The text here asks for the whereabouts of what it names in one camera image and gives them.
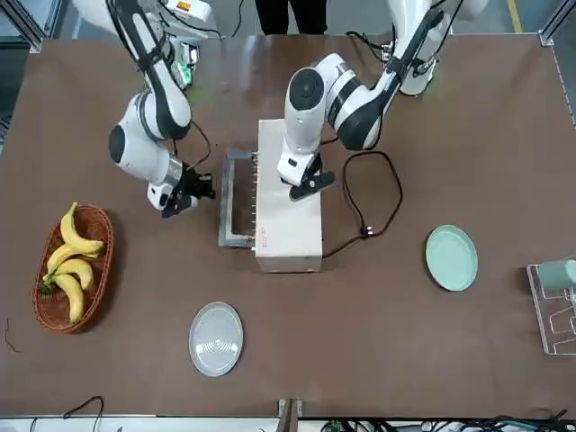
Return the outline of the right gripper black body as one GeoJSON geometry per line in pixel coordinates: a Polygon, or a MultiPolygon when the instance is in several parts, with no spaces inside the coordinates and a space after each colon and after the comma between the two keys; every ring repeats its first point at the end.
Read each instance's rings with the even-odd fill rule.
{"type": "Polygon", "coordinates": [[[184,199],[189,199],[190,201],[199,200],[202,197],[202,188],[202,176],[193,167],[183,165],[182,174],[173,190],[173,197],[176,201],[184,199]]]}

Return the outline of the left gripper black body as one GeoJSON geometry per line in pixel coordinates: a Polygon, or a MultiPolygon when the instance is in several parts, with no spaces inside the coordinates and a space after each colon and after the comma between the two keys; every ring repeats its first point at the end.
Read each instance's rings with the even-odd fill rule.
{"type": "Polygon", "coordinates": [[[314,176],[319,176],[322,173],[322,160],[320,153],[316,153],[311,160],[309,166],[305,169],[303,180],[308,180],[314,176]]]}

